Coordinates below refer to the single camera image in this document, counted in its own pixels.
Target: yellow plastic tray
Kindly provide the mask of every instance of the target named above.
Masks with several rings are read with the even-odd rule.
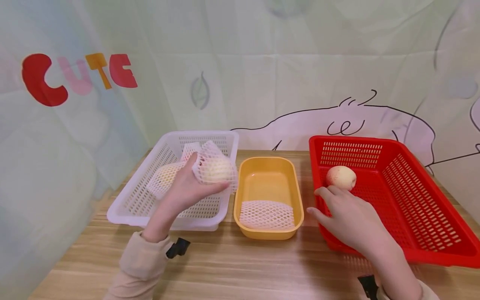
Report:
[[[256,230],[240,223],[244,201],[269,200],[293,207],[295,227],[292,230]],[[240,165],[239,186],[233,208],[235,222],[242,233],[256,240],[287,240],[297,232],[305,217],[297,174],[293,164],[283,157],[251,157]]]

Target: sleeve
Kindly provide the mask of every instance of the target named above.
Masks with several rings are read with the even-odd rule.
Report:
[[[440,300],[440,298],[438,298],[438,296],[432,291],[431,288],[429,288],[426,284],[424,284],[420,280],[419,280],[419,283],[420,283],[421,289],[423,291],[423,296],[422,296],[421,300]],[[378,300],[391,300],[387,296],[387,294],[385,293],[385,291],[382,287],[380,287],[378,289],[377,298],[378,298]]]
[[[120,258],[115,276],[104,300],[151,300],[153,291],[167,265],[170,237],[159,243],[145,241],[135,232]]]

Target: white foam net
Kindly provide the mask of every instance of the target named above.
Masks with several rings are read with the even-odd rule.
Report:
[[[291,206],[266,200],[242,202],[240,223],[250,229],[289,230],[295,227]]]
[[[181,154],[180,161],[187,161],[193,153],[198,153],[201,150],[202,147],[200,146],[199,142],[185,144],[183,146],[183,152]]]
[[[181,161],[161,166],[147,184],[147,190],[157,199],[161,199],[173,183],[177,172],[185,166],[186,162]]]
[[[202,184],[228,181],[230,192],[237,190],[236,165],[223,155],[222,151],[212,141],[208,141],[202,146],[192,170],[197,180]]]

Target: fabric backdrop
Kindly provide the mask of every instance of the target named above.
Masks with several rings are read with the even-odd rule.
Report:
[[[480,222],[475,0],[0,0],[0,295],[166,132],[399,140]]]

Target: left hand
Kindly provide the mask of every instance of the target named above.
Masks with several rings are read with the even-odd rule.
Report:
[[[177,215],[197,204],[203,198],[219,193],[230,185],[228,182],[213,184],[199,183],[192,171],[196,160],[197,153],[193,153],[187,161],[187,164],[175,175],[170,189],[165,197],[163,197],[162,202],[166,202],[168,209]]]
[[[146,241],[158,243],[164,240],[179,213],[197,204],[203,198],[219,193],[229,186],[228,182],[199,183],[192,171],[196,160],[197,154],[193,153],[187,164],[175,175],[170,189],[162,198],[142,233],[142,237]]]

